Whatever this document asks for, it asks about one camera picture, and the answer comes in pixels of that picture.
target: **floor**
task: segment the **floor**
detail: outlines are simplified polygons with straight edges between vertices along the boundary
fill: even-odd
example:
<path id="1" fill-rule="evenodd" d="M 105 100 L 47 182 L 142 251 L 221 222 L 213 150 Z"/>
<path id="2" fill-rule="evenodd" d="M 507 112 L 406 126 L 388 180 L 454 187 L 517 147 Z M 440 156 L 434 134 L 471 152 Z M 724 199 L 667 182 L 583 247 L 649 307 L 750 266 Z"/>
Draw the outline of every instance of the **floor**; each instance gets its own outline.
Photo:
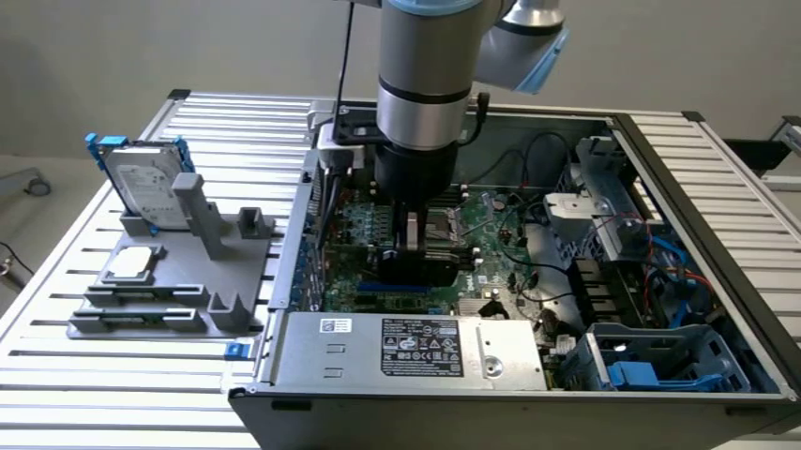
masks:
<path id="1" fill-rule="evenodd" d="M 45 173 L 53 193 L 33 197 L 21 191 L 0 197 L 0 241 L 14 247 L 23 262 L 37 270 L 106 177 L 91 159 L 0 155 L 0 176 L 29 167 Z M 0 256 L 7 256 L 3 248 Z M 0 285 L 0 315 L 15 297 L 17 293 Z"/>

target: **small circuit board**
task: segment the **small circuit board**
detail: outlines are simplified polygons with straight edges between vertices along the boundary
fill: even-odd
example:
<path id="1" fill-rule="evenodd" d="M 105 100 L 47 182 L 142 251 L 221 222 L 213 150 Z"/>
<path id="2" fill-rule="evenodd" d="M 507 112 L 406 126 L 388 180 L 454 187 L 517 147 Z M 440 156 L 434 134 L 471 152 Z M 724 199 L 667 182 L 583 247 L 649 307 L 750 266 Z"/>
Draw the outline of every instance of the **small circuit board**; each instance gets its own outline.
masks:
<path id="1" fill-rule="evenodd" d="M 520 287 L 529 287 L 532 269 L 513 262 L 503 250 L 520 261 L 531 261 L 525 224 L 499 198 L 508 199 L 493 191 L 472 192 L 454 207 L 430 210 L 429 249 L 471 252 L 476 265 L 473 270 L 460 272 L 453 286 L 428 288 L 388 286 L 377 281 L 369 260 L 373 251 L 392 247 L 392 207 L 376 204 L 358 192 L 353 194 L 337 214 L 336 238 L 326 251 L 324 309 L 477 315 L 479 309 L 496 299 L 515 319 L 536 315 L 539 306 L 519 294 Z"/>

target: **warning label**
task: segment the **warning label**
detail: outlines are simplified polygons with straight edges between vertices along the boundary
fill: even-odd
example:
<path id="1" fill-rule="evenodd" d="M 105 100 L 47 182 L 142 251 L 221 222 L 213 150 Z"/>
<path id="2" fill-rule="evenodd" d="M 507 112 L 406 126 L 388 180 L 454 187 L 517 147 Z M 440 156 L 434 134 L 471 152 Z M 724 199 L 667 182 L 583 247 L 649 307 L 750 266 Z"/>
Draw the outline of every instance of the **warning label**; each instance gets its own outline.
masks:
<path id="1" fill-rule="evenodd" d="M 458 321 L 385 319 L 381 370 L 392 377 L 464 377 Z"/>

